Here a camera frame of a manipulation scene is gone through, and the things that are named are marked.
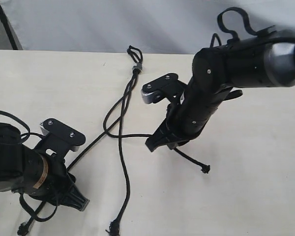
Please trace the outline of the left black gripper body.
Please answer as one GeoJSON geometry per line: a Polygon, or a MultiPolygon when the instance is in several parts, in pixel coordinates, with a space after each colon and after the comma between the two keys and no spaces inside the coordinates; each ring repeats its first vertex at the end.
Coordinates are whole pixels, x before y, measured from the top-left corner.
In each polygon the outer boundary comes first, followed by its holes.
{"type": "Polygon", "coordinates": [[[39,190],[39,200],[54,206],[76,206],[76,178],[70,174],[65,165],[65,154],[40,153],[44,165],[48,167],[46,178],[39,190]]]}

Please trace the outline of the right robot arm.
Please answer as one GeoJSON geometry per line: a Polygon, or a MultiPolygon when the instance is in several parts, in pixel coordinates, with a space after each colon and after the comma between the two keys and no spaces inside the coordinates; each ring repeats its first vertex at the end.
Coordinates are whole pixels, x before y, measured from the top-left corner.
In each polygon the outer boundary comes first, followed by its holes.
{"type": "Polygon", "coordinates": [[[174,149],[197,138],[219,105],[242,95],[243,88],[295,86],[295,32],[203,48],[194,55],[192,77],[185,84],[175,73],[142,87],[145,103],[169,100],[165,119],[146,140],[150,151],[174,149]]]}

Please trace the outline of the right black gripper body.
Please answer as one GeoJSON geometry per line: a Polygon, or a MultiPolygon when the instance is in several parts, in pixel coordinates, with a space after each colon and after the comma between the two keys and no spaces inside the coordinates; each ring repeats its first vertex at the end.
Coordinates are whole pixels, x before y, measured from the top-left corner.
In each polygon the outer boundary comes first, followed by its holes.
{"type": "Polygon", "coordinates": [[[179,118],[174,114],[177,107],[169,104],[166,110],[162,134],[165,136],[165,145],[184,145],[197,138],[204,129],[204,122],[191,118],[179,118]]]}

